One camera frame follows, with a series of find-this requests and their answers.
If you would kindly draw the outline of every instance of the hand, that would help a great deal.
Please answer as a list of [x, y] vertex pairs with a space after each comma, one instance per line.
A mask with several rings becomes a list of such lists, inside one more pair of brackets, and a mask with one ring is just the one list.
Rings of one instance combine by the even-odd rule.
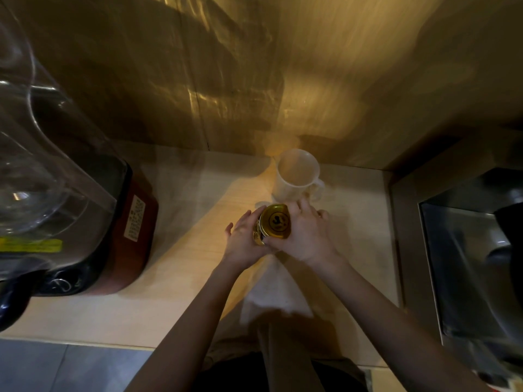
[[239, 218], [234, 231], [233, 224], [226, 228], [227, 246], [223, 255], [223, 262], [231, 264], [241, 272], [256, 263], [260, 258], [273, 252], [269, 246], [260, 246], [254, 242], [253, 229], [260, 214], [266, 206], [261, 206], [253, 213], [250, 210]]
[[291, 235], [287, 239], [265, 237], [265, 244], [310, 266], [340, 256], [329, 238], [326, 210], [316, 211], [305, 198], [286, 205], [291, 216]]

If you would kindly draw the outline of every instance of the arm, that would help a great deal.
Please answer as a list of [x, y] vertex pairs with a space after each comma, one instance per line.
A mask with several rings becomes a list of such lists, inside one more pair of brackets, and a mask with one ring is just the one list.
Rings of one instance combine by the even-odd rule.
[[474, 391], [489, 388], [411, 318], [356, 272], [328, 234], [329, 214], [306, 200], [287, 204], [292, 232], [265, 243], [308, 264], [354, 316], [396, 377], [409, 391]]
[[253, 226], [265, 206], [248, 210], [226, 228], [223, 259], [193, 302], [154, 350], [128, 385], [126, 392], [177, 392], [189, 390], [209, 349], [227, 297], [238, 276], [270, 253], [253, 240]]

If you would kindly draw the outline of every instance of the white mug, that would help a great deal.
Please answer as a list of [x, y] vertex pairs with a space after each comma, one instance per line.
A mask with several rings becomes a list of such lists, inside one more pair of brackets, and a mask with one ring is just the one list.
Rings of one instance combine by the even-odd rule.
[[297, 201], [304, 196], [311, 201], [321, 198], [325, 184], [318, 178], [320, 165], [311, 153], [292, 148], [280, 154], [276, 161], [272, 196], [278, 202]]

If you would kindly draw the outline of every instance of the yellow label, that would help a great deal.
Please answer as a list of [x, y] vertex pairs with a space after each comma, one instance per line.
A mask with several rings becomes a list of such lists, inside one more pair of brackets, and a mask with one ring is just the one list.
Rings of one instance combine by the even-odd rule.
[[0, 237], [0, 252], [58, 253], [62, 251], [60, 239], [28, 240]]

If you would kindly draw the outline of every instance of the mug handle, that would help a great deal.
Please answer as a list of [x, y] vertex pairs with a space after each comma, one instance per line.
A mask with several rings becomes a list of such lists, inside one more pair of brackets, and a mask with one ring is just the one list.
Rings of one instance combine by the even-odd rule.
[[311, 195], [311, 201], [318, 201], [322, 197], [323, 192], [325, 190], [325, 183], [323, 182], [323, 180], [316, 179], [311, 184], [311, 186], [313, 186], [313, 185], [315, 186], [315, 189], [310, 194]]

